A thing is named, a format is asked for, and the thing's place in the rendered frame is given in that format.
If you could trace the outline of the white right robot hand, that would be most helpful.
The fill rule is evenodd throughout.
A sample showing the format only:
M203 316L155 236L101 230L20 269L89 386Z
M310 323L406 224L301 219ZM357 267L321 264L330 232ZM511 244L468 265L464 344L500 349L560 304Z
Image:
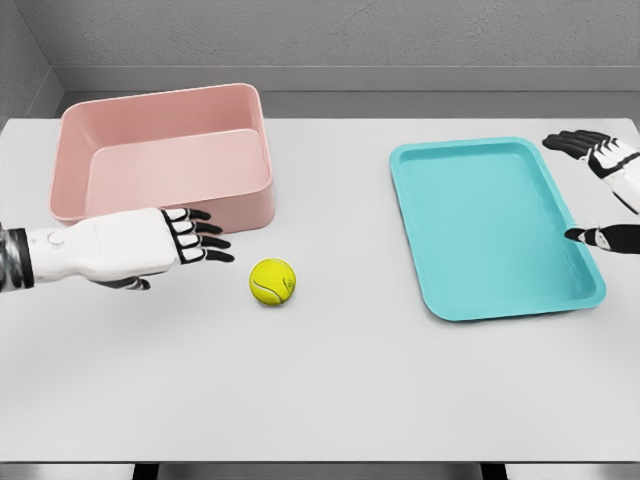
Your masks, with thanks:
M590 130L549 134L542 145L588 166L627 209L640 217L640 147ZM626 255L640 255L640 223L574 227L564 237L576 243Z

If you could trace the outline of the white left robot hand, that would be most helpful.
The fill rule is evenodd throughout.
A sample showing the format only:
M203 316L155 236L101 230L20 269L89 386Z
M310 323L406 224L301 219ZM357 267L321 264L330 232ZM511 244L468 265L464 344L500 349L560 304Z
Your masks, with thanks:
M89 218L71 228L77 272L112 289L148 290L149 276L202 262L232 263L231 244L211 215L191 208L145 208Z

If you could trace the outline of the pink plastic basket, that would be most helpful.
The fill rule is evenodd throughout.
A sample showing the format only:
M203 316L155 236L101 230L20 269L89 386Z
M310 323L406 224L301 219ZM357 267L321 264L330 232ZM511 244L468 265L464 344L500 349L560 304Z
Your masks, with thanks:
M62 114L52 217L72 225L147 207L206 211L226 233L273 220L272 163L254 86L85 101Z

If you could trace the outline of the blue plastic tray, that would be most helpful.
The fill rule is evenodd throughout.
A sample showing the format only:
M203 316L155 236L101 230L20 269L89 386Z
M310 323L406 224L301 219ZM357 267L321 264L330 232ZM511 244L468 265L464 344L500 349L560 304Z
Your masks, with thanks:
M520 137L405 144L390 169L423 301L451 322L598 306L605 281Z

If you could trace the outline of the yellow tennis ball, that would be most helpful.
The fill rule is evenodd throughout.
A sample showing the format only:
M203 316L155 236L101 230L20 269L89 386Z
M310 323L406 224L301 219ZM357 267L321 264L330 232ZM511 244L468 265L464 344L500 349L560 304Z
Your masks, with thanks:
M249 275L249 288L253 297L267 306L276 306L288 301L295 287L296 274L282 259L261 260Z

